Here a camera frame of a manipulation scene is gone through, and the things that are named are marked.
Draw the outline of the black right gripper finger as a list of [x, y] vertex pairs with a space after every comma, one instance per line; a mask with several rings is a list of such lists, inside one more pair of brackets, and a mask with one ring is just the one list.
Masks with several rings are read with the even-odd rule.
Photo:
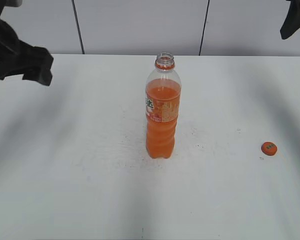
[[280, 29], [282, 40], [291, 37], [298, 29], [300, 29], [300, 0], [290, 0], [289, 9], [283, 25]]

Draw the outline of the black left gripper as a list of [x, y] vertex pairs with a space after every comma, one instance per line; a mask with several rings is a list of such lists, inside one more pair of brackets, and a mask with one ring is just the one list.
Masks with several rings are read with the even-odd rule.
[[5, 7], [18, 8], [22, 3], [21, 0], [0, 0], [0, 80], [22, 75], [23, 80], [49, 86], [53, 78], [53, 56], [44, 47], [20, 40], [15, 30], [1, 19]]

